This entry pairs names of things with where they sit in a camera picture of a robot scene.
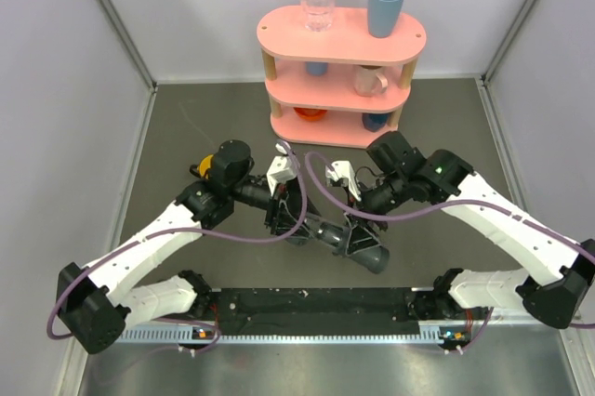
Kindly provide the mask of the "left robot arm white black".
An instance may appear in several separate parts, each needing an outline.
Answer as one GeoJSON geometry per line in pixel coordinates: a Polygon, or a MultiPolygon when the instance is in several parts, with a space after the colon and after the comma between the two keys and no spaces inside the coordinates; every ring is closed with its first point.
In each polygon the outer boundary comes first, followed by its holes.
{"type": "Polygon", "coordinates": [[[201,275],[183,271],[146,286],[139,281],[182,247],[210,236],[236,243],[247,238],[218,231],[218,225],[242,203],[266,212],[271,235],[254,244],[273,244],[294,237],[303,227],[308,196],[297,156],[284,140],[265,175],[254,176],[250,147],[227,140],[218,150],[191,165],[195,181],[144,229],[112,252],[87,263],[71,263],[59,273],[57,298],[46,325],[60,335],[60,320],[70,337],[89,354],[109,348],[127,328],[174,313],[197,319],[210,310],[211,297],[201,275]]]}

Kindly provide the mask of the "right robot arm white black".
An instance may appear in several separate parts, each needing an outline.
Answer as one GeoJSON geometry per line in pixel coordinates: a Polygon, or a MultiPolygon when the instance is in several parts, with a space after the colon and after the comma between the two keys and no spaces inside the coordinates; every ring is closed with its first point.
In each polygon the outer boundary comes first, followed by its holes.
{"type": "Polygon", "coordinates": [[[434,307],[444,317],[464,309],[524,310],[539,322],[565,329],[594,282],[594,242],[579,243],[547,228],[496,191],[448,150],[425,157],[398,131],[366,149],[380,171],[375,186],[356,179],[348,161],[325,170],[331,184],[348,188],[359,212],[386,216],[400,205],[426,203],[464,222],[515,259],[515,271],[451,269],[434,284],[434,307]]]}

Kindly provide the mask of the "grey pvc tee fitting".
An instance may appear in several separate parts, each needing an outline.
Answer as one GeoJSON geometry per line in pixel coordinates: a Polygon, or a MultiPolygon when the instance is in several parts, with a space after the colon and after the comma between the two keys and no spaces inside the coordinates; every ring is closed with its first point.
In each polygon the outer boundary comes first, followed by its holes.
{"type": "Polygon", "coordinates": [[[384,271],[390,260],[390,251],[380,242],[377,234],[361,227],[344,235],[334,254],[350,259],[374,274],[384,271]]]}

